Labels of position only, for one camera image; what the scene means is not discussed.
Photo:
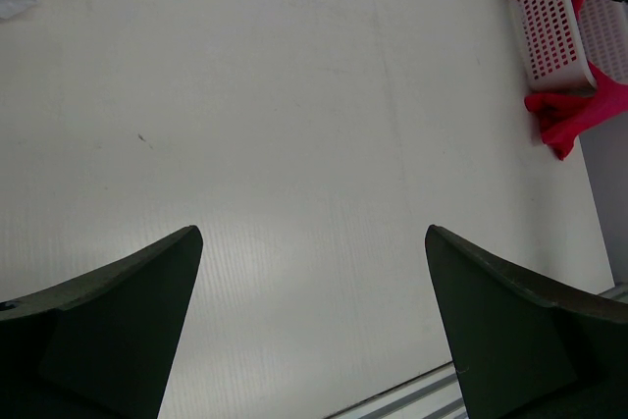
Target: white tabletop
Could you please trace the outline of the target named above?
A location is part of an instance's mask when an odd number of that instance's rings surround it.
[[[505,0],[43,0],[0,24],[0,298],[196,224],[163,418],[319,418],[449,359],[444,225],[611,287]]]

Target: dark spot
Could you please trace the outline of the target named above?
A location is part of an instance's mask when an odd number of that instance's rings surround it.
[[[14,309],[20,306],[17,301],[5,301],[0,303],[0,311],[9,311],[10,309]]]
[[[139,138],[140,141],[143,141],[146,144],[148,144],[148,147],[150,147],[151,149],[153,148],[152,144],[150,144],[150,142],[148,142],[146,139],[144,139],[144,136],[142,136],[141,134],[138,133],[137,137]]]

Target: plastic container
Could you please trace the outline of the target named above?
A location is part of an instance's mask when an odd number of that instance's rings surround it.
[[[628,82],[628,10],[585,0],[580,21],[571,0],[510,0],[528,83],[537,91],[596,86],[588,60]]]

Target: wall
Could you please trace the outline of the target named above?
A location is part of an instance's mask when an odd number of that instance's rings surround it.
[[[628,282],[628,114],[586,132],[581,143],[613,277]]]

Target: pink cloth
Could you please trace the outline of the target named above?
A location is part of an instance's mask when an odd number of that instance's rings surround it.
[[[534,93],[525,99],[526,108],[539,119],[541,139],[563,160],[581,132],[628,111],[628,86],[609,78],[589,63],[598,82],[593,97],[562,93]]]
[[[572,0],[576,15],[584,0]],[[598,82],[593,97],[564,93],[533,93],[525,99],[526,108],[539,119],[541,140],[563,160],[573,149],[578,134],[628,111],[628,85],[615,82],[589,63]]]

